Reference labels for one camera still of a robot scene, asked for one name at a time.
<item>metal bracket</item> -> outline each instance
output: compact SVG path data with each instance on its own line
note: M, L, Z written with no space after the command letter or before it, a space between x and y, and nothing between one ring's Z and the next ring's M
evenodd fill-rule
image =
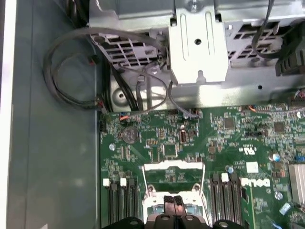
M174 83L221 82L229 62L224 26L215 19L213 1L199 12L176 0L177 25L169 27L171 70Z

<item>screw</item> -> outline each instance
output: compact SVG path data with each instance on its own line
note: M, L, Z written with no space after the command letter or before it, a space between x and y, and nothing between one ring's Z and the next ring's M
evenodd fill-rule
M275 191L275 192L274 192L274 197L275 197L277 200L282 200L282 199L283 199L283 194L280 193L279 191Z
M194 219L193 216L186 216L185 218L186 218L186 220L188 220L188 221L192 221L192 220Z
M221 226L222 228L227 228L228 227L228 224L226 222L219 222L218 223L219 226Z
M198 2L197 0L192 0L192 10L197 10Z
M130 224L131 224L131 225L137 225L137 224L138 224L138 221L133 220L133 221L130 222Z
M170 218L168 216L162 216L163 220L169 220Z
M110 149L111 151L114 151L114 150L115 150L115 144L110 144L110 145L109 145L109 149Z

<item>white label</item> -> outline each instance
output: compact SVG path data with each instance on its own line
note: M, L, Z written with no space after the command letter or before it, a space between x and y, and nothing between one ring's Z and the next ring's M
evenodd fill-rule
M270 179L247 179L247 178L241 178L241 185L242 186L250 186L250 187L270 187Z
M244 147L239 148L239 152L244 152L246 155L255 155L256 147Z
M258 173L257 162L246 162L247 173Z

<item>capacitor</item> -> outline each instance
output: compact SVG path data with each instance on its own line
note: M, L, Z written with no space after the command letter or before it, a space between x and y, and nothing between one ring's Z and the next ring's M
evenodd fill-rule
M226 166L225 170L229 173L232 174L234 172L234 168L232 166Z
M275 191L274 192L274 197L277 199L277 200L282 200L283 199L283 194L279 191Z
M270 152L269 153L269 160L270 161L275 161L275 162L280 162L281 161L281 156L278 153Z

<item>chip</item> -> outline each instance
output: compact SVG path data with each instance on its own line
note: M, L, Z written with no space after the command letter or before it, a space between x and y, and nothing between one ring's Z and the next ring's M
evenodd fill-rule
M224 119L224 127L226 129L233 129L234 128L234 119L233 118L225 118Z
M216 153L216 147L215 146L209 146L208 151L210 154Z
M276 122L276 123L274 123L274 131L276 133L285 132L285 124L284 124L284 122Z
M176 157L177 155L177 147L176 145L163 145L163 155L165 157Z
M283 168L283 164L281 162L274 162L273 165L275 169Z
M241 193L242 193L242 198L247 200L247 192L246 192L246 189L244 187L242 187Z

